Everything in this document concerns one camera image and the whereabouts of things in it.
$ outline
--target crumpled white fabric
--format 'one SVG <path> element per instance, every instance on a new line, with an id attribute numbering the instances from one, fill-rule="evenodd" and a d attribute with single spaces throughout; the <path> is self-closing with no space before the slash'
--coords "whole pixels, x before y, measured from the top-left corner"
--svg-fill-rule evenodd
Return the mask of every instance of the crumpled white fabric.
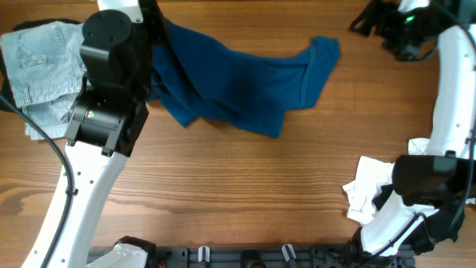
<path id="1" fill-rule="evenodd" d="M 425 155 L 427 138 L 414 138 L 408 142 L 408 154 Z M 372 203 L 374 197 L 382 192 L 383 185 L 392 183 L 392 171 L 394 163 L 385 163 L 366 156 L 361 156 L 358 161 L 356 180 L 342 186 L 349 199 L 347 217 L 359 222 L 362 226 L 370 223 L 377 213 Z M 476 199 L 466 203 L 476 203 Z"/>

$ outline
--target blue shirt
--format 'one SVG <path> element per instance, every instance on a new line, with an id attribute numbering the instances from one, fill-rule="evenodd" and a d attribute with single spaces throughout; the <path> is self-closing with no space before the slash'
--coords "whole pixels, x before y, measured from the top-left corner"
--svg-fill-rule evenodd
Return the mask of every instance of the blue shirt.
<path id="1" fill-rule="evenodd" d="M 169 20 L 167 29 L 170 47 L 152 47 L 161 85 L 151 98 L 184 127 L 201 116 L 278 137 L 287 110 L 315 105 L 340 56 L 337 39 L 322 36 L 297 56 L 279 59 L 232 51 Z"/>

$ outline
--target jeans pocket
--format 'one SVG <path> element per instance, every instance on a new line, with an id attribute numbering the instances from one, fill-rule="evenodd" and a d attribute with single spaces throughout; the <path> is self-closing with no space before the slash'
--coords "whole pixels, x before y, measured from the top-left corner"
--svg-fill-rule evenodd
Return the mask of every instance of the jeans pocket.
<path id="1" fill-rule="evenodd" d="M 68 61 L 66 41 L 59 23 L 23 31 L 18 40 L 19 68 Z"/>

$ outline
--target blue cloth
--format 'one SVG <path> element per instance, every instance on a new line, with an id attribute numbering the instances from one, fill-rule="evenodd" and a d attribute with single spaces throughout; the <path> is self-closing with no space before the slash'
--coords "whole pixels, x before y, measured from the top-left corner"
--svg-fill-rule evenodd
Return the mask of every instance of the blue cloth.
<path id="1" fill-rule="evenodd" d="M 0 38 L 16 106 L 50 138 L 64 136 L 68 111 L 81 90 L 86 71 L 80 57 L 82 27 L 52 22 Z M 42 138 L 30 125 L 25 133 Z"/>
<path id="2" fill-rule="evenodd" d="M 167 29 L 170 47 L 152 47 L 161 85 L 151 99 L 184 127 L 201 116 L 278 137 L 286 111 L 315 105 L 340 56 L 337 39 L 322 36 L 297 56 L 278 59 L 232 51 L 169 20 Z"/>

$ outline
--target wooden table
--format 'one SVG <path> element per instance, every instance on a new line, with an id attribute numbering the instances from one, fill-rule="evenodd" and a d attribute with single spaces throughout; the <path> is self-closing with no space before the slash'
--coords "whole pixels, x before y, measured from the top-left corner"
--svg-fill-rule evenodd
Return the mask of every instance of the wooden table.
<path id="1" fill-rule="evenodd" d="M 150 116 L 104 208 L 94 248 L 124 235 L 161 246 L 279 246 L 343 243 L 358 224 L 346 218 L 341 186 L 359 156 L 391 162 L 409 138 L 429 137 L 438 59 L 399 63 L 378 37 L 347 31 L 367 0 L 175 1 L 175 23 L 228 47 L 289 57 L 315 35 L 337 37 L 342 57 L 313 109 L 288 112 L 281 137 L 198 120 L 182 128 L 163 107 Z M 84 21 L 96 4 L 3 4 L 0 33 L 25 20 Z M 30 141 L 17 116 L 0 113 L 0 267 L 19 267 L 52 198 L 60 162 Z M 64 141 L 57 141 L 64 147 Z M 418 267 L 473 267 L 476 214 L 456 244 L 418 257 Z"/>

